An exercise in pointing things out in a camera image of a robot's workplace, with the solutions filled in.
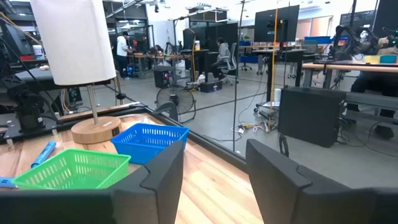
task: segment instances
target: floor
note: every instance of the floor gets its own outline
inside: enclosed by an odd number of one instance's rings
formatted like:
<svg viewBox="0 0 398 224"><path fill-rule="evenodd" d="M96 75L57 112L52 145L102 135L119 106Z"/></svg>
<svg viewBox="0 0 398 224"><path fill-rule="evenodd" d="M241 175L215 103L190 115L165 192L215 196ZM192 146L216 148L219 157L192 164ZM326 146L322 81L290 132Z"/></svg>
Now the floor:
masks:
<svg viewBox="0 0 398 224"><path fill-rule="evenodd" d="M256 123L264 120L263 117L254 113L253 109L256 103L264 101L264 94L267 91L267 75L256 75L257 65L250 66L253 70L246 72L239 70L236 125L239 124L239 120L243 123ZM358 75L357 72L348 74L341 82L340 89L349 91L356 75ZM319 82L322 82L322 78L322 74L318 76ZM122 80L121 83L123 93L127 96L155 108L155 99L159 89L155 87L151 74L148 74L145 79ZM293 86L294 79L286 78L285 83ZM284 66L278 65L275 72L276 88L282 87L283 84ZM81 90L85 106L89 106L86 90ZM115 105L114 92L109 88L97 86L95 92L100 108ZM214 93L194 92L193 95L197 101L197 115L193 121L186 124L191 130L218 140L227 140L217 142L243 157L246 153L246 140L251 138L257 139L277 151L279 150L277 131L265 133L263 130L258 130L254 133L251 129L246 130L242 134L242 138L233 144L231 128L233 127L234 117L234 86L223 85L223 89L220 91ZM185 121L191 118L193 116L192 111L181 115L180 120ZM366 142L372 125L372 122L362 121L353 129L345 131L345 134L350 138L349 144L351 146L335 143L331 148L324 148L288 137L290 157L298 163L348 187L397 187L398 137L385 141L379 139L371 131L367 146L379 152L362 146L363 144L357 140L357 137Z"/></svg>
<svg viewBox="0 0 398 224"><path fill-rule="evenodd" d="M127 129L140 120L137 117L123 118L122 127ZM161 124L152 118L150 122ZM63 131L56 136L18 142L14 148L0 146L0 177L14 177L29 170L34 158L50 140L57 142L57 148L50 156L68 148L116 152L109 141L77 144L72 140L71 131ZM140 165L129 164L129 173L138 168ZM183 169L175 223L263 223L247 174L191 140L185 147Z"/></svg>

